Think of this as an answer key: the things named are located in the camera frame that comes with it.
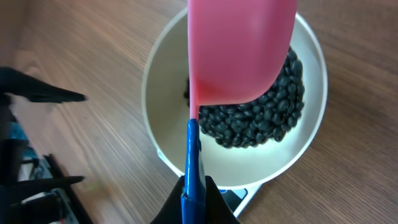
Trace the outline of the cream bowl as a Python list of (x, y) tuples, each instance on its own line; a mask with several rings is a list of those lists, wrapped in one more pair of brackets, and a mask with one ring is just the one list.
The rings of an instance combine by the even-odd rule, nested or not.
[[(227, 149), (200, 136), (205, 174), (221, 189), (268, 182), (290, 168), (309, 147), (325, 113), (328, 75), (320, 43), (309, 24), (296, 15), (291, 47), (303, 63), (304, 107), (296, 127), (281, 140)], [(179, 12), (153, 46), (142, 83), (142, 110), (151, 141), (177, 174), (185, 172), (189, 108), (183, 93), (188, 79), (187, 11)]]

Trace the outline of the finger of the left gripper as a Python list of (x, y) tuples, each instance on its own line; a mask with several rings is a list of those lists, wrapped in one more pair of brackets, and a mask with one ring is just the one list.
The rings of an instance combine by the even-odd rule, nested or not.
[(11, 67), (1, 67), (1, 93), (23, 96), (34, 103), (81, 102), (86, 96), (65, 90)]
[(35, 195), (56, 188), (65, 188), (79, 183), (83, 179), (83, 176), (70, 176), (56, 179), (26, 180), (9, 186), (9, 192), (15, 195)]

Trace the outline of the black beans in bowl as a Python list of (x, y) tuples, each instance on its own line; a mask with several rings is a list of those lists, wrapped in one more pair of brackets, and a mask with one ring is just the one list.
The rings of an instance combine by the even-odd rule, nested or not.
[(296, 127), (305, 106), (303, 64), (289, 49), (276, 81), (259, 98), (238, 105), (201, 106), (200, 131), (227, 149), (280, 142)]

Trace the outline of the white digital kitchen scale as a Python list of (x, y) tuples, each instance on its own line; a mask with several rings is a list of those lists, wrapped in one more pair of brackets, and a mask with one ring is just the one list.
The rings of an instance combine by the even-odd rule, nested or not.
[[(157, 150), (158, 157), (178, 176), (183, 174), (172, 165), (172, 163), (164, 156), (160, 149)], [(242, 211), (247, 207), (252, 198), (262, 185), (256, 185), (244, 189), (225, 190), (220, 189), (223, 199), (228, 204), (228, 207), (233, 212), (233, 215), (238, 218)]]

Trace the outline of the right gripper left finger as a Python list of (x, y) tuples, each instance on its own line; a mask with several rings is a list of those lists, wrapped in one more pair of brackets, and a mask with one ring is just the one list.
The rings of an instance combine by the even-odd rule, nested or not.
[(185, 176), (181, 176), (171, 191), (159, 213), (150, 224), (182, 224), (181, 196), (185, 185)]

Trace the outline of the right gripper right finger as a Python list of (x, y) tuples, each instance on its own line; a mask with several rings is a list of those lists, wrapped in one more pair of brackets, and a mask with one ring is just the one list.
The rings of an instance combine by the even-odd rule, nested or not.
[(223, 199), (213, 179), (206, 180), (206, 223), (207, 224), (240, 224)]

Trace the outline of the pink scoop blue handle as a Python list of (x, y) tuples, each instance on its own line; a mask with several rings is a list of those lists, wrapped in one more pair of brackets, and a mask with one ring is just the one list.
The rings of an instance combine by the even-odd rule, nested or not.
[(296, 11), (296, 0), (188, 1), (190, 119), (183, 224), (205, 221), (199, 108), (247, 103), (270, 88), (287, 55)]

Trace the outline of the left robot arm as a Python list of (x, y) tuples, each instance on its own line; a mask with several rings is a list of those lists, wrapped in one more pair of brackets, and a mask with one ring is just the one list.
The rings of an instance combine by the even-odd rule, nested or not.
[[(85, 95), (55, 87), (11, 67), (1, 67), (1, 223), (91, 223), (91, 218), (72, 190), (82, 176), (65, 176), (55, 158), (25, 160), (29, 142), (11, 135), (11, 96), (33, 103), (85, 101)], [(48, 179), (19, 180), (24, 164), (41, 165)]]

